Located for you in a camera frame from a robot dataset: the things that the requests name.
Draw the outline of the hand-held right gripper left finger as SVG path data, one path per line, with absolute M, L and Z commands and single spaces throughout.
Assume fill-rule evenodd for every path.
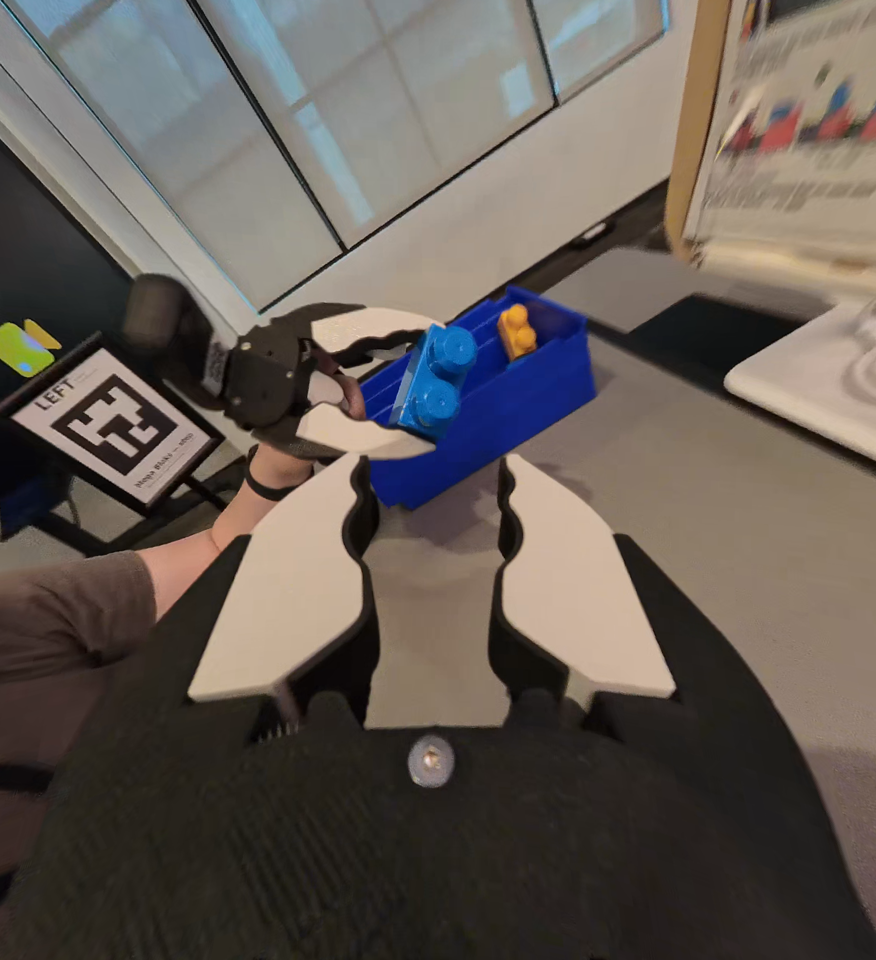
M 351 453 L 293 489 L 250 534 L 187 690 L 210 703 L 324 690 L 365 719 L 380 641 L 364 554 L 378 527 L 371 465 Z

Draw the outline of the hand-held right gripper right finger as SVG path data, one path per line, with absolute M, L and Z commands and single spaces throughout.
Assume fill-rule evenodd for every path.
M 517 700 L 541 690 L 587 712 L 598 693 L 677 691 L 612 528 L 516 453 L 500 461 L 501 566 L 489 661 Z

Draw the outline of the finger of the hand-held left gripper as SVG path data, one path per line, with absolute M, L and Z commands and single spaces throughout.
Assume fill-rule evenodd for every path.
M 368 306 L 320 306 L 310 321 L 309 339 L 340 368 L 352 369 L 379 359 L 395 359 L 399 348 L 413 347 L 431 328 L 444 323 L 409 311 Z
M 371 460 L 409 460 L 435 451 L 436 446 L 400 427 L 382 426 L 372 419 L 353 420 L 341 408 L 337 383 L 312 375 L 307 409 L 300 416 L 296 441 L 319 456 L 354 453 Z

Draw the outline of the blue mega block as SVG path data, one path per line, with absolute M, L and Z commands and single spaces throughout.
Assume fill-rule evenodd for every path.
M 467 329 L 432 324 L 411 351 L 388 426 L 441 441 L 460 413 L 464 384 L 477 356 L 477 343 Z

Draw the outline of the blue plastic bin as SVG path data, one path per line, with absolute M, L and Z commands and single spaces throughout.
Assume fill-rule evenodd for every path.
M 510 362 L 497 331 L 500 314 L 527 308 L 538 347 Z M 461 393 L 461 410 L 435 450 L 413 459 L 372 461 L 371 483 L 387 507 L 419 508 L 597 395 L 587 319 L 517 286 L 456 320 L 477 346 Z

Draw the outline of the orange two-stud mega block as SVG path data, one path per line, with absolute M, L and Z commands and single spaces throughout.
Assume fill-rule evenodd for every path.
M 496 329 L 509 364 L 535 353 L 539 347 L 538 334 L 525 304 L 516 303 L 502 310 Z

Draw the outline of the person's left forearm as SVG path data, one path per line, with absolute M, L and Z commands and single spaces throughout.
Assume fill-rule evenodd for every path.
M 235 539 L 251 534 L 277 503 L 254 495 L 243 482 L 210 528 L 137 551 L 152 586 L 156 620 L 168 613 Z

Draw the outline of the person's left hand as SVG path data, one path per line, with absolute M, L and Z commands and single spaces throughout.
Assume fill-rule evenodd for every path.
M 348 375 L 341 365 L 329 354 L 316 350 L 317 369 L 320 373 L 335 381 L 342 393 L 341 408 L 358 422 L 367 419 L 364 397 L 358 381 Z

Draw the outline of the black wristband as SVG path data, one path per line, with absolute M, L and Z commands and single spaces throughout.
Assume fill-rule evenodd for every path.
M 277 503 L 287 498 L 315 473 L 314 463 L 300 460 L 263 442 L 245 456 L 244 485 L 255 496 Z

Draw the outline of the black framed marker sign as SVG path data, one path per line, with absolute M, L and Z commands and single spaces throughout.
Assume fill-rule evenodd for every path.
M 225 440 L 102 332 L 0 401 L 0 423 L 145 518 Z

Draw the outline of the yellow green sticker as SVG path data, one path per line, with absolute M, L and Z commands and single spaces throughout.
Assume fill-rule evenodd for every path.
M 52 366 L 62 344 L 36 321 L 0 324 L 0 361 L 23 378 L 34 378 Z

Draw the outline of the instruction sheet board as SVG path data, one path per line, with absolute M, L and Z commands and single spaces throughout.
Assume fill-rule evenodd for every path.
M 876 2 L 699 2 L 665 210 L 701 265 L 876 272 Z

